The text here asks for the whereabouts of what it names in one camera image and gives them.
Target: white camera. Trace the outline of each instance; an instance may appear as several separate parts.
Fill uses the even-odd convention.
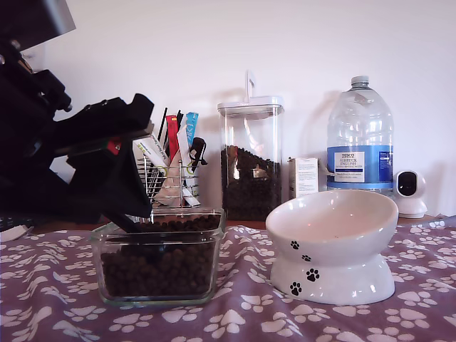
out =
[[[396,173],[393,180],[393,200],[399,209],[399,217],[419,219],[428,210],[423,201],[426,181],[415,171],[406,170]]]

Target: table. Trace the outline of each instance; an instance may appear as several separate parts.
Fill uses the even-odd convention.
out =
[[[267,232],[230,227],[217,293],[202,306],[113,307],[98,295],[89,231],[0,244],[2,341],[453,341],[456,217],[400,224],[383,251],[390,299],[365,306],[297,301],[269,283]]]

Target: elevated pet bowl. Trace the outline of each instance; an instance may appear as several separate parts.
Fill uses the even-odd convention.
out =
[[[398,222],[386,196],[334,190],[277,207],[266,228],[278,249],[271,282],[280,291],[323,304],[359,305],[393,295],[393,276],[380,252]]]

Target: plastic storage container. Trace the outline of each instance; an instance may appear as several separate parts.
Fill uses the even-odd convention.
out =
[[[92,244],[102,300],[117,305],[193,305],[216,288],[221,209],[154,209],[143,233],[127,234],[110,223]]]
[[[351,79],[328,124],[328,189],[393,193],[393,116],[368,87],[368,76]]]
[[[279,96],[250,96],[254,88],[248,71],[247,101],[217,106],[222,131],[223,209],[231,220],[264,221],[282,199],[283,100]]]

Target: white box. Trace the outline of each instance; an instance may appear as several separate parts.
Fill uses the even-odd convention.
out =
[[[289,159],[290,200],[318,192],[318,158]]]

